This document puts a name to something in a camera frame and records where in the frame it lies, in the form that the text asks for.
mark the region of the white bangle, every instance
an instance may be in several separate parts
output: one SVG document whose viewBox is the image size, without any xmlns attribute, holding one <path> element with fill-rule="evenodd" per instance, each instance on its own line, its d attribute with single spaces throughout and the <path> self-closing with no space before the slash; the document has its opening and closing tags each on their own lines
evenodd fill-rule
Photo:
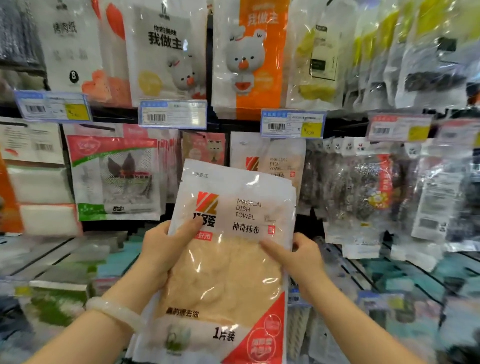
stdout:
<svg viewBox="0 0 480 364">
<path fill-rule="evenodd" d="M 100 311 L 116 320 L 119 320 L 130 326 L 135 332 L 142 331 L 146 326 L 146 322 L 140 315 L 114 302 L 105 301 L 101 297 L 90 298 L 85 307 L 87 310 Z"/>
</svg>

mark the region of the pink and green package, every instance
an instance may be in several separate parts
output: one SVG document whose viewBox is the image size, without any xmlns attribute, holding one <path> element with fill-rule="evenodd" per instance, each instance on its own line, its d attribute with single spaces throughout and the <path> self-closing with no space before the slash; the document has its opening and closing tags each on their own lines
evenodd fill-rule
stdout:
<svg viewBox="0 0 480 364">
<path fill-rule="evenodd" d="M 158 140 L 68 135 L 80 221 L 159 220 Z"/>
</svg>

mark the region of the bear nose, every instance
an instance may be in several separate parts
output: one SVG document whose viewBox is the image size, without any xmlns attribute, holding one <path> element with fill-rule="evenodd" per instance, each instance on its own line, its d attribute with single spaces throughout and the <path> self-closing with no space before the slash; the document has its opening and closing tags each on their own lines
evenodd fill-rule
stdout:
<svg viewBox="0 0 480 364">
<path fill-rule="evenodd" d="M 244 58 L 242 61 L 239 63 L 239 69 L 240 70 L 246 70 L 249 67 L 248 61 Z"/>
</svg>

